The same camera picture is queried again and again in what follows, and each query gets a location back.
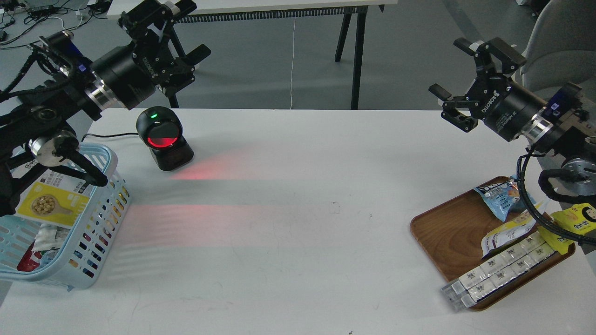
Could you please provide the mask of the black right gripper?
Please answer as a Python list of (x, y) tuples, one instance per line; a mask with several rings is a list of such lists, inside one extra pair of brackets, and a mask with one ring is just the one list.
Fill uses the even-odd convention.
[(454, 40), (454, 46), (475, 63), (475, 80), (462, 96), (453, 96), (438, 83), (428, 91), (441, 101), (441, 117), (464, 132), (479, 121), (511, 142), (525, 136), (538, 143), (547, 137), (548, 121), (542, 116), (546, 102), (511, 79), (527, 59), (501, 38), (470, 42)]

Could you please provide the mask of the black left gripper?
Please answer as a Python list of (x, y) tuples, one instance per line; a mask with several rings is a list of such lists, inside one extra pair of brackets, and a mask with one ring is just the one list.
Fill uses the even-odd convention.
[(98, 110), (114, 104), (132, 109), (160, 91), (172, 108), (178, 108), (176, 94), (195, 81), (196, 65), (211, 55), (205, 44), (185, 53), (176, 32), (164, 28), (196, 9), (193, 0), (161, 3), (143, 0), (123, 11), (117, 23), (132, 40), (115, 47), (91, 64), (94, 81), (85, 89)]

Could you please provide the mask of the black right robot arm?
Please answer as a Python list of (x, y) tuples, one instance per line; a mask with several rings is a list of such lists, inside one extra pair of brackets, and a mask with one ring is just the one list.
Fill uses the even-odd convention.
[(473, 58), (476, 77), (461, 96), (452, 95), (437, 83), (429, 87), (441, 102), (441, 117), (464, 132), (483, 121), (508, 142), (520, 136), (526, 138), (530, 147), (519, 158), (516, 170), (521, 199), (528, 212), (551, 233), (581, 246), (593, 246), (593, 237), (573, 233), (545, 219), (530, 201), (524, 184), (531, 157), (559, 155), (562, 165), (545, 169), (539, 175), (542, 192), (559, 203), (595, 205), (595, 128), (583, 109), (581, 87), (566, 83), (545, 101), (512, 78), (527, 61), (501, 38), (487, 42), (458, 38), (454, 45)]

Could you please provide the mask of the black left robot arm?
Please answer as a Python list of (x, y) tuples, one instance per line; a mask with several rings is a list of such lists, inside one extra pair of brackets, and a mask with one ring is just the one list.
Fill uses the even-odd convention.
[(1, 215), (14, 215), (21, 194), (48, 169), (103, 187), (108, 178), (79, 153), (68, 119), (84, 112), (98, 120), (119, 103), (132, 109), (160, 90), (173, 98), (194, 82), (196, 66), (211, 53), (183, 49), (174, 24), (196, 10), (193, 0), (144, 0), (123, 12), (118, 24), (131, 42), (90, 60), (68, 30), (29, 45), (31, 55), (1, 101), (21, 105), (1, 117)]

